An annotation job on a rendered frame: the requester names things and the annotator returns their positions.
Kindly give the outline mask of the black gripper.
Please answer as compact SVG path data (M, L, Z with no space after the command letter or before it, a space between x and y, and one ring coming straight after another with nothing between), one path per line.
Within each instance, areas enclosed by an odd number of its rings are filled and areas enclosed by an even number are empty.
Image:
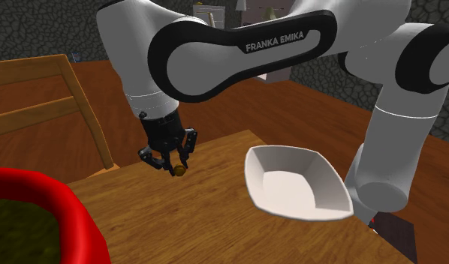
M197 131L192 127L186 129L182 127L177 109L165 117L141 119L140 122L148 138L148 146L138 151L138 156L143 162L157 170L168 171L173 176L169 152L177 149L182 165L188 169L187 160L194 152ZM161 153L161 158L154 157L152 150Z

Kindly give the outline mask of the white angular bowl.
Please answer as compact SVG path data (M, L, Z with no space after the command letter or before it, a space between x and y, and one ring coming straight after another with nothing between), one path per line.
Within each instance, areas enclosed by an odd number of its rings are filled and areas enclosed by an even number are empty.
M354 214L343 180L319 152L258 145L246 153L244 175L255 207L299 221L340 221Z

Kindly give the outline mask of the wooden chair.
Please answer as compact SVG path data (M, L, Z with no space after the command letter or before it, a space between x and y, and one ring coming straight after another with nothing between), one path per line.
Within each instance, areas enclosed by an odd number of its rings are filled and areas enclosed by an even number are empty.
M0 114L0 136L72 113L81 113L104 168L97 174L117 170L104 132L65 54L0 61L0 86L61 76L70 96Z

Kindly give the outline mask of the red bowl with green filling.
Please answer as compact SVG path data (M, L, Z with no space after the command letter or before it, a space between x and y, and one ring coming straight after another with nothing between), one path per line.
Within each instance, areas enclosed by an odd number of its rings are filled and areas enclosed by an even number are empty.
M66 185L0 167L0 264L111 264L107 243Z

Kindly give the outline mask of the dark robot stand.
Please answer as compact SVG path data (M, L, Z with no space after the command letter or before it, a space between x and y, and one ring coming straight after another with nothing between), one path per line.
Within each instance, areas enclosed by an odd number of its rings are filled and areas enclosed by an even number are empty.
M379 212L368 226L400 253L417 264L414 224L391 213Z

